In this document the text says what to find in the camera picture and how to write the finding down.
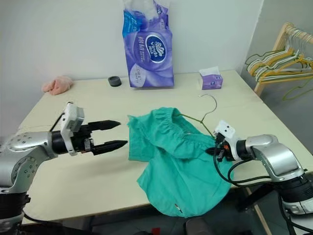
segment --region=pink towel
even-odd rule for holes
[[[61,94],[70,89],[73,85],[72,79],[66,76],[59,76],[52,82],[44,83],[42,87],[43,92],[49,92],[51,95]]]

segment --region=black object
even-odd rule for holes
[[[214,235],[213,231],[201,217],[189,219],[185,223],[186,235]]]
[[[52,132],[54,127],[58,124],[59,120],[61,119],[61,117],[63,116],[64,112],[61,113],[58,118],[55,120],[55,122],[53,123],[52,127],[50,128],[49,132]]]
[[[22,213],[30,197],[23,193],[0,194],[0,219],[12,218]]]
[[[87,125],[82,125],[78,132],[73,132],[73,137],[71,137],[74,149],[78,152],[92,152],[94,155],[98,155],[123,147],[127,144],[127,141],[109,141],[104,144],[94,145],[92,139],[90,139],[92,131],[109,130],[120,124],[118,121],[106,120],[89,122]],[[57,154],[67,153],[67,148],[60,131],[52,132],[52,149]]]
[[[206,149],[206,153],[209,155],[214,155],[215,147],[211,147]],[[232,162],[234,161],[234,158],[231,154],[231,149],[228,143],[223,143],[220,147],[216,149],[216,154],[218,155],[217,161],[221,162],[223,158],[225,157],[227,161]]]
[[[47,224],[25,225],[19,229],[19,232],[22,235],[99,235],[90,231]]]
[[[62,224],[58,223],[58,222],[51,222],[51,221],[47,221],[47,220],[34,219],[34,218],[30,217],[28,214],[26,214],[26,212],[24,212],[24,217],[30,221],[33,221],[36,223],[46,224],[47,226],[50,226],[50,227],[62,227]]]
[[[150,234],[150,233],[148,233],[146,231],[140,231],[138,233],[135,233],[134,235],[152,235],[152,234]]]
[[[247,209],[252,206],[255,202],[260,200],[262,197],[268,195],[270,192],[274,190],[272,184],[263,184],[257,190],[255,190],[251,195],[245,198],[243,201],[237,204],[236,209],[239,212]]]
[[[248,152],[246,150],[246,140],[237,141],[236,149],[237,149],[238,156],[242,160],[245,160],[245,159],[249,158]]]
[[[313,229],[309,229],[307,227],[303,227],[302,225],[296,224],[296,223],[292,222],[292,220],[286,216],[285,210],[283,208],[283,201],[282,201],[282,198],[280,195],[278,195],[278,205],[279,205],[280,213],[282,214],[284,220],[287,223],[287,227],[288,227],[288,231],[289,231],[290,235],[296,235],[293,227],[296,227],[296,228],[302,229],[303,231],[309,232],[306,235],[313,235]]]
[[[277,182],[274,187],[285,202],[301,202],[313,197],[313,185],[305,174],[291,180]]]
[[[121,79],[119,78],[119,76],[112,76],[108,78],[109,84],[111,85],[111,87],[118,87],[120,85],[122,85]]]
[[[269,176],[258,176],[258,177],[254,177],[254,178],[250,178],[250,179],[246,179],[246,180],[239,180],[239,181],[233,181],[229,178],[226,178],[223,176],[223,174],[221,173],[219,167],[218,167],[218,164],[217,164],[217,161],[218,161],[218,158],[217,158],[217,150],[218,150],[218,145],[219,143],[221,143],[218,138],[215,142],[215,147],[214,147],[214,151],[213,151],[213,163],[214,163],[214,167],[218,173],[218,175],[223,179],[225,180],[226,182],[229,182],[229,183],[232,183],[233,185],[237,186],[237,187],[251,187],[251,186],[255,186],[255,185],[260,185],[260,184],[270,184],[269,182],[256,182],[256,183],[252,183],[252,184],[246,184],[246,185],[239,185],[240,183],[247,183],[247,182],[251,182],[251,181],[255,181],[255,180],[260,180],[260,179],[267,179],[267,178],[270,178]],[[223,159],[223,154],[224,154],[224,150],[222,149],[220,151],[220,154],[219,154],[219,160],[221,161]],[[231,171],[233,170],[234,168],[232,167],[229,171],[228,171],[228,176],[230,176],[230,173]]]

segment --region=white table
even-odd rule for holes
[[[19,132],[47,131],[66,103],[73,101],[84,108],[85,123],[106,119],[122,123],[109,131],[94,132],[96,144],[129,140],[127,115],[144,115],[152,109],[167,106],[201,118],[213,108],[214,102],[208,96],[198,95],[211,94],[218,107],[205,119],[210,130],[224,119],[242,138],[274,134],[295,153],[303,167],[313,171],[312,155],[236,71],[222,72],[224,83],[220,90],[200,90],[197,85],[199,76],[198,73],[178,74],[173,89],[136,90],[129,87],[127,78],[122,78],[123,84],[115,88],[110,87],[106,79],[76,81],[64,94],[45,94],[22,122]],[[191,122],[206,133],[199,123]],[[64,154],[44,162],[28,192],[32,200],[25,211],[34,218],[57,220],[148,204],[144,191],[136,182],[146,163],[128,161],[128,151],[126,145],[103,155],[87,153],[71,157]],[[235,170],[234,179],[264,174],[263,166],[253,161]]]

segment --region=plastic bag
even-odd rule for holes
[[[168,8],[153,0],[124,0],[123,38],[131,87],[172,87]]]

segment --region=tissue box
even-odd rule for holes
[[[200,85],[202,90],[212,90],[222,88],[223,78],[220,75],[219,68],[212,67],[199,70],[201,75]]]
[[[202,76],[202,90],[222,88],[223,78],[218,74]]]

